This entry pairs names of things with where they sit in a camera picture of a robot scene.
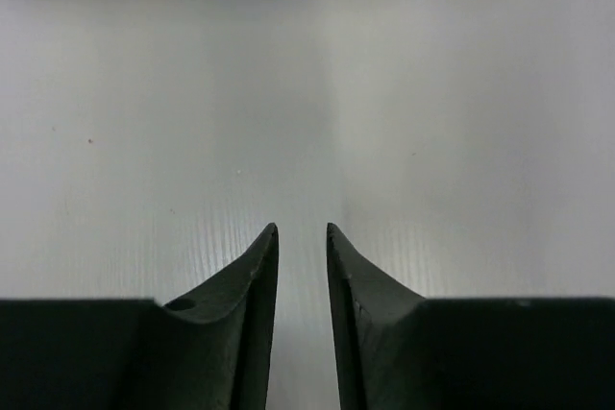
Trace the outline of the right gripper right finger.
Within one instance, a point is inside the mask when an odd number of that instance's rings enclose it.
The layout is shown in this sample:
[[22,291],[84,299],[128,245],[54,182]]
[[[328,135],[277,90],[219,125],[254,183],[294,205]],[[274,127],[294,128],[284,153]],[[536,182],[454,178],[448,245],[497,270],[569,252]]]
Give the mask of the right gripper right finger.
[[611,298],[430,299],[327,228],[344,409],[610,409]]

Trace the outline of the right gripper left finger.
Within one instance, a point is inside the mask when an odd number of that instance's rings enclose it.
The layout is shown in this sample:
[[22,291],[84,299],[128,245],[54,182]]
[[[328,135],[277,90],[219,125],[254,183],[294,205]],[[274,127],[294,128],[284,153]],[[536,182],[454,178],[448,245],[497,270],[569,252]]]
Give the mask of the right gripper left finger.
[[242,256],[166,304],[2,301],[2,407],[264,408],[278,266],[269,224]]

